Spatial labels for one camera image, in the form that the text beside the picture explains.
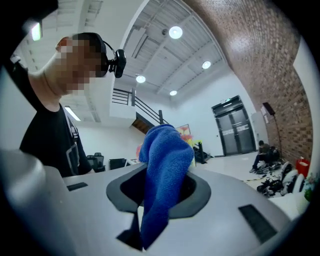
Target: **red brick wall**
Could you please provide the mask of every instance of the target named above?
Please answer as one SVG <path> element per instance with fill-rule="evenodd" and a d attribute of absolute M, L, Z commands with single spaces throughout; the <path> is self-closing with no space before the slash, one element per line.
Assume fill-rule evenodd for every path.
<path fill-rule="evenodd" d="M 207 24 L 251 97 L 256 110 L 269 102 L 276 113 L 283 157 L 312 153 L 312 119 L 307 96 L 293 67 L 300 35 L 266 0 L 184 0 Z M 273 117 L 267 116 L 271 145 L 279 146 Z"/>

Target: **microfiber cloth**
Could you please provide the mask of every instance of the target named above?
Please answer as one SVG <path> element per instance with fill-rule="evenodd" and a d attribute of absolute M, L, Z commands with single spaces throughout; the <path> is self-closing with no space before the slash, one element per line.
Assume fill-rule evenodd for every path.
<path fill-rule="evenodd" d="M 140 162 L 148 163 L 140 229 L 145 249 L 168 224 L 169 209 L 179 200 L 180 189 L 193 158 L 193 149 L 172 125 L 162 124 L 147 132 L 139 154 Z"/>

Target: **fluorescent light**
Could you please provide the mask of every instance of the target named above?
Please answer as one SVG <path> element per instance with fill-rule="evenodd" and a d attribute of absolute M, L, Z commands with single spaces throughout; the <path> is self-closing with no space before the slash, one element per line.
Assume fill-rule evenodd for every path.
<path fill-rule="evenodd" d="M 41 26 L 37 23 L 31 30 L 33 41 L 38 41 L 41 38 Z"/>
<path fill-rule="evenodd" d="M 169 36 L 173 39 L 179 39 L 180 37 L 182 37 L 182 34 L 183 34 L 183 31 L 179 26 L 173 26 L 169 30 Z"/>
<path fill-rule="evenodd" d="M 171 95 L 171 96 L 175 96 L 177 93 L 178 93 L 178 92 L 177 92 L 176 90 L 170 91 L 170 95 Z"/>
<path fill-rule="evenodd" d="M 66 111 L 77 121 L 81 121 L 79 117 L 72 111 L 72 109 L 69 106 L 64 107 Z"/>
<path fill-rule="evenodd" d="M 205 61 L 205 62 L 202 64 L 202 68 L 203 68 L 204 70 L 210 68 L 210 66 L 211 66 L 211 62 L 210 62 L 210 61 Z"/>
<path fill-rule="evenodd" d="M 138 75 L 135 79 L 138 83 L 144 83 L 146 81 L 146 78 L 142 75 Z"/>

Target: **white ceiling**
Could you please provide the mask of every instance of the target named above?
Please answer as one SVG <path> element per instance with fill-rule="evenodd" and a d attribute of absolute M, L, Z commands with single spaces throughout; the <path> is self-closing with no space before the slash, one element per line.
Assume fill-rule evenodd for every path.
<path fill-rule="evenodd" d="M 163 35 L 164 30 L 169 31 L 173 26 L 182 28 L 181 38 L 172 39 L 169 33 Z M 138 44 L 134 33 L 140 29 L 145 29 L 145 35 Z M 133 45 L 136 50 L 132 56 Z M 150 0 L 135 21 L 124 50 L 130 54 L 126 54 L 123 77 L 116 80 L 115 86 L 144 87 L 165 95 L 172 90 L 179 92 L 183 87 L 193 86 L 196 77 L 206 76 L 225 62 L 206 25 L 181 0 Z M 205 61 L 212 63 L 207 70 L 202 69 Z M 146 82 L 138 84 L 138 75 L 145 76 Z"/>
<path fill-rule="evenodd" d="M 61 38 L 93 31 L 99 25 L 95 21 L 101 15 L 103 2 L 58 0 L 58 10 L 42 21 L 41 40 L 33 41 L 29 33 L 17 48 L 16 52 L 22 55 L 28 69 L 40 70 L 55 53 L 55 46 Z M 181 38 L 172 39 L 169 33 L 162 34 L 163 30 L 169 30 L 172 26 L 183 29 Z M 138 45 L 139 41 L 135 42 L 131 36 L 134 30 L 140 28 L 143 28 L 141 35 L 144 34 L 144 40 Z M 124 50 L 130 52 L 129 48 L 135 50 L 135 55 L 127 54 L 124 74 L 115 80 L 115 86 L 138 86 L 140 90 L 146 89 L 168 97 L 172 90 L 195 86 L 196 81 L 212 73 L 217 64 L 226 62 L 206 25 L 181 0 L 150 0 L 130 31 Z M 207 70 L 202 69 L 204 61 L 212 63 Z M 144 75 L 146 82 L 137 84 L 137 75 Z M 62 97 L 61 104 L 70 106 L 82 121 L 100 122 L 96 104 L 87 90 Z"/>

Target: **person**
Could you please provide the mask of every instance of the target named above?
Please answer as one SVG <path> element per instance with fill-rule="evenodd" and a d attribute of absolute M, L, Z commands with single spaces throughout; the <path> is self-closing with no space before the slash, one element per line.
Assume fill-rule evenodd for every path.
<path fill-rule="evenodd" d="M 258 152 L 258 155 L 255 157 L 255 161 L 252 166 L 252 169 L 250 170 L 250 173 L 253 173 L 258 169 L 259 161 L 266 161 L 267 160 L 266 155 L 267 155 L 269 149 L 270 149 L 270 146 L 267 143 L 264 143 L 263 140 L 259 141 L 259 152 Z"/>
<path fill-rule="evenodd" d="M 62 38 L 52 58 L 37 72 L 13 64 L 11 77 L 36 110 L 23 136 L 21 151 L 37 157 L 44 166 L 57 168 L 62 177 L 94 173 L 78 130 L 60 99 L 74 90 L 84 90 L 90 78 L 103 77 L 107 63 L 101 37 L 80 33 Z"/>

